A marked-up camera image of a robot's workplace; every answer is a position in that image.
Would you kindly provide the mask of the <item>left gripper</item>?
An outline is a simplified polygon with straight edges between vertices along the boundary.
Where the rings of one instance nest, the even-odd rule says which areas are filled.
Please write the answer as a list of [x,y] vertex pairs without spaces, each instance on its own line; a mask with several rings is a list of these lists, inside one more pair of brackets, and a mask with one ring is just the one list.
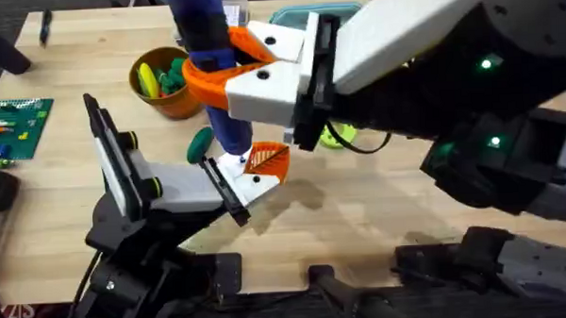
[[94,141],[106,190],[86,245],[107,255],[171,250],[225,214],[245,225],[248,207],[285,182],[291,158],[285,143],[261,141],[241,156],[171,165],[146,160],[132,132]]

